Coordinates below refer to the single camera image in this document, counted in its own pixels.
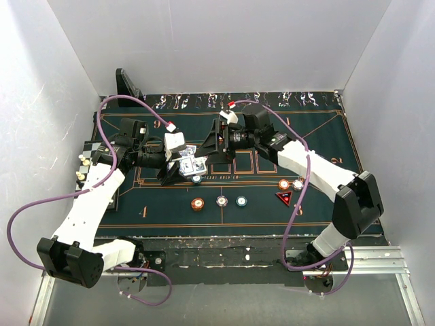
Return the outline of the blue white card deck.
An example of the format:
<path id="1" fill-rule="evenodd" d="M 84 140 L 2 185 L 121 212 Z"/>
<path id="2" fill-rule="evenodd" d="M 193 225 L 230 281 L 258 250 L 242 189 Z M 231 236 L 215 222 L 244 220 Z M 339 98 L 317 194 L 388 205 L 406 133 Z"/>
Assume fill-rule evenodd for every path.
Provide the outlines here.
<path id="1" fill-rule="evenodd" d="M 179 172 L 185 177 L 204 175 L 207 173 L 206 157 L 186 157 L 179 161 Z"/>

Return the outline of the green chips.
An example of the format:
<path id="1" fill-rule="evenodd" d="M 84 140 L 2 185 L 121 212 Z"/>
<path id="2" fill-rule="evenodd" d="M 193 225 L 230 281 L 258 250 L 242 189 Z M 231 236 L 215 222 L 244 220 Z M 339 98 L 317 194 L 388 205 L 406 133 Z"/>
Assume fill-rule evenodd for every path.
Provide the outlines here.
<path id="1" fill-rule="evenodd" d="M 193 176 L 191 178 L 191 180 L 192 180 L 193 183 L 198 184 L 198 183 L 200 183 L 202 181 L 202 177 L 199 176 L 199 175 L 196 175 L 196 176 Z"/>

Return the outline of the blue backed playing card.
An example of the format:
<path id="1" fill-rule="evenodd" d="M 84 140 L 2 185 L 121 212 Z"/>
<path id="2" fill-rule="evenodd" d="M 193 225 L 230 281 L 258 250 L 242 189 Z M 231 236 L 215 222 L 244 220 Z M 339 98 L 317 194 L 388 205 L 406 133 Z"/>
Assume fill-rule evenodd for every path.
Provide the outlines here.
<path id="1" fill-rule="evenodd" d="M 194 156 L 195 152 L 196 152 L 195 145 L 187 145 L 184 150 L 179 151 L 179 155 L 181 157 L 189 157 L 189 156 Z"/>

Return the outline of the orange red chip stack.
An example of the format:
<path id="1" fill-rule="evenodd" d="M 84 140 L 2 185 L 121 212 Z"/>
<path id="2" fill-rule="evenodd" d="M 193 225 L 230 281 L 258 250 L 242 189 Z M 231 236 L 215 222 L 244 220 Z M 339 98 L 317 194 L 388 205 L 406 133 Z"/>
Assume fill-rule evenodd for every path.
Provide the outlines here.
<path id="1" fill-rule="evenodd" d="M 191 208 L 193 211 L 201 211 L 205 205 L 202 198 L 195 198 L 191 201 Z"/>

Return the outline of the peach blue chip stack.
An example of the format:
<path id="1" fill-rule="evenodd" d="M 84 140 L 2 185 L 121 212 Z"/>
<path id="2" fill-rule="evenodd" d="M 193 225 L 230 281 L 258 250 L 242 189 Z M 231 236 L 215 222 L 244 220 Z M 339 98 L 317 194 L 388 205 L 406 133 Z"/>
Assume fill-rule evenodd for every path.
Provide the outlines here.
<path id="1" fill-rule="evenodd" d="M 216 198 L 216 204 L 217 204 L 219 207 L 225 207 L 225 206 L 228 204 L 228 199 L 227 199 L 227 197 L 225 197 L 225 196 L 218 196 L 218 197 Z"/>

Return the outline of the green chip stack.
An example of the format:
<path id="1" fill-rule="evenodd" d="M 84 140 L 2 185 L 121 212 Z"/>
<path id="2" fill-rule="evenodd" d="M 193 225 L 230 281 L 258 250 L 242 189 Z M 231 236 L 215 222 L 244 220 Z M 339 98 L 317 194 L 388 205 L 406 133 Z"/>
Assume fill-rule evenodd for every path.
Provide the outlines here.
<path id="1" fill-rule="evenodd" d="M 247 204 L 247 198 L 245 196 L 239 196 L 239 197 L 237 197 L 236 204 L 238 206 L 245 206 Z"/>

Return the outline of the orange chips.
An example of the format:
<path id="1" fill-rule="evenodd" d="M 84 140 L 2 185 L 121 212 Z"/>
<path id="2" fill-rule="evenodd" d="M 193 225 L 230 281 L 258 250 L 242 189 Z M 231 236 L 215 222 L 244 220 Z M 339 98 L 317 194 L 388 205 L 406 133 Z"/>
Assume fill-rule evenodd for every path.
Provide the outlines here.
<path id="1" fill-rule="evenodd" d="M 286 179 L 281 179 L 281 180 L 278 182 L 278 188 L 279 188 L 281 191 L 285 191 L 285 190 L 287 190 L 289 187 L 290 187 L 290 183 L 289 183 L 289 181 L 286 180 Z"/>

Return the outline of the red triangular all-in marker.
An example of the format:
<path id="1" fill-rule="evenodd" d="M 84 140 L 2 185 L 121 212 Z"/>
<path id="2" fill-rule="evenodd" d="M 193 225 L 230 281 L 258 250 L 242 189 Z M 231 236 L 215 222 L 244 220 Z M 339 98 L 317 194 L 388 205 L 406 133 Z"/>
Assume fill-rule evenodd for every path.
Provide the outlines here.
<path id="1" fill-rule="evenodd" d="M 292 201 L 292 192 L 291 191 L 277 192 L 275 195 L 286 206 L 290 205 L 290 203 Z"/>

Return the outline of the peach chips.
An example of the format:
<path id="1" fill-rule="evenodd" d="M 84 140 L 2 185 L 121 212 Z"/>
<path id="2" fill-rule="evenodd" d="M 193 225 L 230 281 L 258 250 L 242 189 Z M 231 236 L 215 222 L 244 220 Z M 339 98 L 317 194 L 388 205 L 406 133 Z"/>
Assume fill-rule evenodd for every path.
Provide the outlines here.
<path id="1" fill-rule="evenodd" d="M 304 187 L 304 183 L 302 181 L 300 181 L 300 180 L 295 180 L 292 183 L 292 187 L 296 191 L 301 191 L 303 189 L 303 187 Z"/>

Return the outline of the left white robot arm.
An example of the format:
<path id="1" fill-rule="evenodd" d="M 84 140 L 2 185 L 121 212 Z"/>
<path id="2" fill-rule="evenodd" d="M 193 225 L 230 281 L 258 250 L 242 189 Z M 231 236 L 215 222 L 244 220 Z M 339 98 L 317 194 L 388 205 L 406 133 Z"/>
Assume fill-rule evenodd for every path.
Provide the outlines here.
<path id="1" fill-rule="evenodd" d="M 120 266 L 136 272 L 144 266 L 140 242 L 117 238 L 96 246 L 94 237 L 133 167 L 166 168 L 173 155 L 186 148 L 184 135 L 174 124 L 167 126 L 159 151 L 146 146 L 149 140 L 145 122 L 124 118 L 119 132 L 98 147 L 67 217 L 51 238 L 42 238 L 37 245 L 38 256 L 51 277 L 91 288 L 107 270 Z"/>

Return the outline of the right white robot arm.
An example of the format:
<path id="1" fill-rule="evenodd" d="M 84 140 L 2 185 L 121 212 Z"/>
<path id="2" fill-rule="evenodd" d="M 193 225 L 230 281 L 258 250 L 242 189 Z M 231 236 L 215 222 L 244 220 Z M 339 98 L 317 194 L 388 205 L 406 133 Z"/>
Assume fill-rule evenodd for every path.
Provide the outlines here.
<path id="1" fill-rule="evenodd" d="M 290 262 L 297 270 L 306 266 L 323 270 L 344 246 L 363 234 L 383 213 L 383 203 L 375 176 L 368 171 L 357 174 L 341 168 L 308 148 L 293 130 L 278 132 L 269 116 L 273 110 L 247 101 L 242 109 L 245 124 L 238 123 L 232 108 L 220 112 L 197 157 L 208 164 L 227 164 L 235 152 L 254 148 L 264 159 L 304 177 L 303 187 L 319 188 L 333 202 L 331 223 Z"/>

